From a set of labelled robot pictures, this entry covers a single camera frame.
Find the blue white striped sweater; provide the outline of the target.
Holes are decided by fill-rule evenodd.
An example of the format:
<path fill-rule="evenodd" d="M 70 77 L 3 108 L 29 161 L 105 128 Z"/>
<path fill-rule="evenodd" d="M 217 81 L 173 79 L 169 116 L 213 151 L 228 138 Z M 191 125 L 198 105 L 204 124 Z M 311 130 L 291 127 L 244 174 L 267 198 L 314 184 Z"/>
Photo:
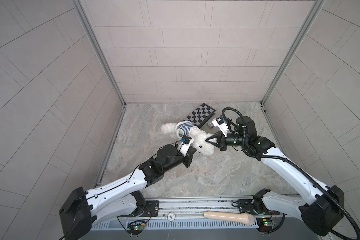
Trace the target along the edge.
<path fill-rule="evenodd" d="M 189 135 L 191 128 L 194 125 L 190 121 L 183 121 L 176 125 L 176 134 L 179 139 L 182 139 L 184 135 Z"/>

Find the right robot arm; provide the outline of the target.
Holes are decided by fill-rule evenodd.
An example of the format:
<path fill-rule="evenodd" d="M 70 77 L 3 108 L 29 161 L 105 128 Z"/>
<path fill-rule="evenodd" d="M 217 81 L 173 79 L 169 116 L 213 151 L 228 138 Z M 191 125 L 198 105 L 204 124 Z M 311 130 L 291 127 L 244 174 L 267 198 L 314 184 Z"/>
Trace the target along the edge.
<path fill-rule="evenodd" d="M 338 187 L 328 187 L 316 180 L 288 159 L 276 145 L 257 134 L 255 122 L 249 117 L 238 117 L 236 131 L 232 132 L 223 117 L 212 124 L 220 132 L 206 139 L 221 151 L 229 146 L 240 147 L 247 156 L 252 156 L 272 168 L 299 194 L 290 197 L 262 189 L 254 195 L 254 210 L 258 214 L 276 211 L 299 219 L 315 234 L 326 236 L 344 217 L 344 193 Z"/>

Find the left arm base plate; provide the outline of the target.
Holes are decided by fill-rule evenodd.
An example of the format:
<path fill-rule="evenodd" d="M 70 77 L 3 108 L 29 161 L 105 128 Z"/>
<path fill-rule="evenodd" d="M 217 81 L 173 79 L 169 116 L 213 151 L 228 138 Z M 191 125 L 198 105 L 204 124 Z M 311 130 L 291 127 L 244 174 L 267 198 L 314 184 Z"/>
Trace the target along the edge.
<path fill-rule="evenodd" d="M 138 204 L 131 215 L 133 217 L 157 217 L 159 204 L 159 201 L 146 201 L 145 205 Z"/>

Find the white teddy bear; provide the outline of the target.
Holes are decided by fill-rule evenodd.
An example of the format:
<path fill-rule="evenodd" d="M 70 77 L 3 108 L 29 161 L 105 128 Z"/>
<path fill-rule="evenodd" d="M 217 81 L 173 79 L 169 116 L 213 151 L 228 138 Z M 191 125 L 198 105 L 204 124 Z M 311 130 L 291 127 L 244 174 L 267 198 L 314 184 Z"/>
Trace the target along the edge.
<path fill-rule="evenodd" d="M 176 123 L 167 123 L 161 126 L 161 131 L 166 135 L 176 135 Z M 189 132 L 189 136 L 194 139 L 192 147 L 198 149 L 198 152 L 205 156 L 211 156 L 214 153 L 215 146 L 205 142 L 207 137 L 210 137 L 213 134 L 207 133 L 198 127 L 194 126 Z"/>

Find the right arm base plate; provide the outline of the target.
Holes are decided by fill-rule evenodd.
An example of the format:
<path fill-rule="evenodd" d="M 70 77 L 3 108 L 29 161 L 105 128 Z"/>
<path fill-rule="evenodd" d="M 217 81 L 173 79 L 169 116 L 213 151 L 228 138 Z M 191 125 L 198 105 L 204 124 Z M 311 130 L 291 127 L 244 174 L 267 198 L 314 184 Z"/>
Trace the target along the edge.
<path fill-rule="evenodd" d="M 254 199 L 242 199 L 232 202 L 231 205 L 239 209 L 240 213 L 248 213 L 253 216 L 270 216 L 270 215 L 282 215 L 277 211 L 270 211 L 263 205 L 259 204 Z"/>

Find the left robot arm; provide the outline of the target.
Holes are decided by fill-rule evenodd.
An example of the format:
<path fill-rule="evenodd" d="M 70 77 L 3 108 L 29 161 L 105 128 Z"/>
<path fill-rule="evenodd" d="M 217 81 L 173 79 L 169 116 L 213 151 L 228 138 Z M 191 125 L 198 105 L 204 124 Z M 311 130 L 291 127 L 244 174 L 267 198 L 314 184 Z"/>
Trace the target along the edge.
<path fill-rule="evenodd" d="M 96 189 L 73 190 L 59 210 L 63 239 L 78 240 L 96 224 L 112 218 L 139 216 L 146 206 L 141 190 L 178 165 L 188 168 L 195 152 L 190 144 L 165 145 L 123 178 Z"/>

